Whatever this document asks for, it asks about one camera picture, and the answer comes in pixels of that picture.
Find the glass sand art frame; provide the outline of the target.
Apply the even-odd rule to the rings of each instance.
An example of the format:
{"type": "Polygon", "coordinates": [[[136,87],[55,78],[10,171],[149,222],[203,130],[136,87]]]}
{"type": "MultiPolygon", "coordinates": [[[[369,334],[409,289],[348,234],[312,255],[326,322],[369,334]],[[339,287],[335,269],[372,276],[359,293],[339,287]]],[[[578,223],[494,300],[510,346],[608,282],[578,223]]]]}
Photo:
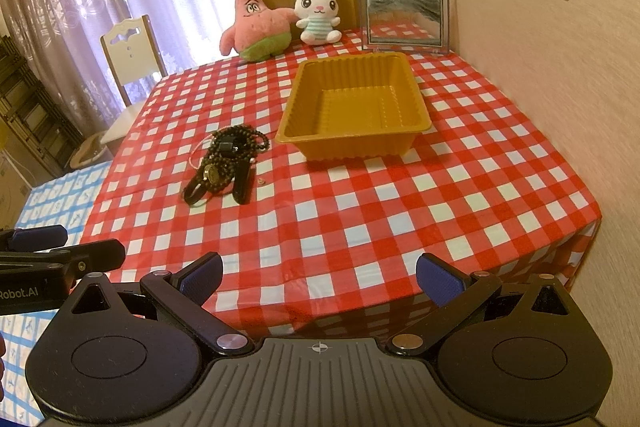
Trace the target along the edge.
{"type": "Polygon", "coordinates": [[[449,52],[449,0],[359,0],[359,6],[364,50],[449,52]]]}

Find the white bunny plush toy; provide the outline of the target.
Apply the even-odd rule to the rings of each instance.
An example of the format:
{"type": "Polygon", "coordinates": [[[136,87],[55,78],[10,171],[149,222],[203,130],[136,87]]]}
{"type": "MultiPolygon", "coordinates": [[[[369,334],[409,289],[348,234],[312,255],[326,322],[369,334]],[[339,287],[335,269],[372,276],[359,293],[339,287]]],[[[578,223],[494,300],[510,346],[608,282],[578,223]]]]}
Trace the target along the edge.
{"type": "Polygon", "coordinates": [[[294,13],[298,17],[296,27],[302,31],[300,40],[308,46],[341,40],[342,33],[336,28],[341,23],[336,0],[296,0],[294,13]]]}

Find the dark wooden shelf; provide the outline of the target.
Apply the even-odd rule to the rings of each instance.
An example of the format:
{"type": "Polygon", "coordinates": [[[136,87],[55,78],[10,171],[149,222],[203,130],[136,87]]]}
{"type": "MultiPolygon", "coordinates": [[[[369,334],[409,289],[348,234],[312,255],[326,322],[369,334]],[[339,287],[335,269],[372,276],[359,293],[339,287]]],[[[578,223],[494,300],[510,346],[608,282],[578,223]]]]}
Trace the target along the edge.
{"type": "Polygon", "coordinates": [[[1,120],[55,178],[84,136],[53,101],[9,36],[1,37],[1,120]]]}

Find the black strap watch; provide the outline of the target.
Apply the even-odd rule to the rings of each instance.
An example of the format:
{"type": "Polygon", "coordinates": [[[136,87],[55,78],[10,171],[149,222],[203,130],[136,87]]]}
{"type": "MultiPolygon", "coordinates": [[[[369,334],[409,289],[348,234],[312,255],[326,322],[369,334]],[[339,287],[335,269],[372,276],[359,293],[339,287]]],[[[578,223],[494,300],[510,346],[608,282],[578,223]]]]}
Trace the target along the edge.
{"type": "Polygon", "coordinates": [[[240,159],[236,163],[233,179],[232,196],[239,205],[244,205],[250,199],[252,188],[252,160],[240,159]]]}

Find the white wooden chair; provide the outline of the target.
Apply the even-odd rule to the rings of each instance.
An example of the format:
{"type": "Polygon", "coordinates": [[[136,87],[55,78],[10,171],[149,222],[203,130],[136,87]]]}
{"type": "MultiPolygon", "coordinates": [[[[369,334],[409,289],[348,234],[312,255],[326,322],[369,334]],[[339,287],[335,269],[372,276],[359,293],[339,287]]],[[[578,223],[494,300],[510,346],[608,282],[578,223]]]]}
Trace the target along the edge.
{"type": "Polygon", "coordinates": [[[131,102],[126,91],[127,84],[143,78],[160,80],[167,76],[167,69],[146,14],[117,23],[100,38],[100,43],[125,103],[125,109],[100,141],[116,154],[143,106],[143,102],[131,102]]]}

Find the red checkered tablecloth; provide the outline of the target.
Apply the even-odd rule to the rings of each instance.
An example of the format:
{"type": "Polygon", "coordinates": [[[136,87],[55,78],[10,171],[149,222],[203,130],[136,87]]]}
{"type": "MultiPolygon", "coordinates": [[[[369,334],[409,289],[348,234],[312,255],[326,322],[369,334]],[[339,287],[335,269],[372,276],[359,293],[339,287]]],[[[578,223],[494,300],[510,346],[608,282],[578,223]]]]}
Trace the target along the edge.
{"type": "Polygon", "coordinates": [[[242,122],[275,134],[298,65],[359,49],[348,32],[335,46],[298,44],[265,62],[227,58],[163,79],[82,236],[126,247],[112,280],[177,271],[216,251],[224,280],[206,307],[255,338],[401,329],[431,308],[414,279],[426,252],[464,272],[572,283],[600,225],[596,200],[530,120],[454,54],[409,55],[432,127],[405,155],[309,162],[273,143],[247,204],[229,194],[184,202],[209,135],[242,122]]]}

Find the pink starfish plush toy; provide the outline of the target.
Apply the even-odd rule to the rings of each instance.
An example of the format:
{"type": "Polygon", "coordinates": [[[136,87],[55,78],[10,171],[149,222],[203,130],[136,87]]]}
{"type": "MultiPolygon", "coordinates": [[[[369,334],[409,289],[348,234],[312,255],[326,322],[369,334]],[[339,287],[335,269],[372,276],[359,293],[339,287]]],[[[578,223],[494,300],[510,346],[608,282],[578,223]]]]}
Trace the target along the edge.
{"type": "Polygon", "coordinates": [[[269,9],[264,0],[235,0],[234,7],[234,23],[220,38],[223,56],[235,50],[244,61],[260,62],[290,45],[291,25],[298,20],[292,8],[269,9]]]}

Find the black wrist watch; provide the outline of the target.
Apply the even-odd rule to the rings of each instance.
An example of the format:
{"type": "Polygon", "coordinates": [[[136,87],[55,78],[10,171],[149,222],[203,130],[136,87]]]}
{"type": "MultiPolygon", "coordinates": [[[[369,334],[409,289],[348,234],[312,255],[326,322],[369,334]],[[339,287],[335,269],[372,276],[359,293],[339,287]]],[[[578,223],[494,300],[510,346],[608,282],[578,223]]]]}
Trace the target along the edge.
{"type": "Polygon", "coordinates": [[[202,162],[191,181],[182,191],[183,200],[193,206],[207,193],[217,194],[226,188],[234,177],[232,161],[209,158],[202,162]]]}

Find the golden plastic tray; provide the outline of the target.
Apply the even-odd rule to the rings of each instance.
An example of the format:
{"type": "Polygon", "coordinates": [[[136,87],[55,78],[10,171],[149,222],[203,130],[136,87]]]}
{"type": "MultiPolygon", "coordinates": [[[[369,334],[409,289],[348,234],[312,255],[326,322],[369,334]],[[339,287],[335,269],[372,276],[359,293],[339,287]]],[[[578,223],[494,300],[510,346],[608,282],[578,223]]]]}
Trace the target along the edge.
{"type": "Polygon", "coordinates": [[[404,155],[431,127],[405,54],[349,54],[298,66],[277,141],[309,161],[404,155]]]}

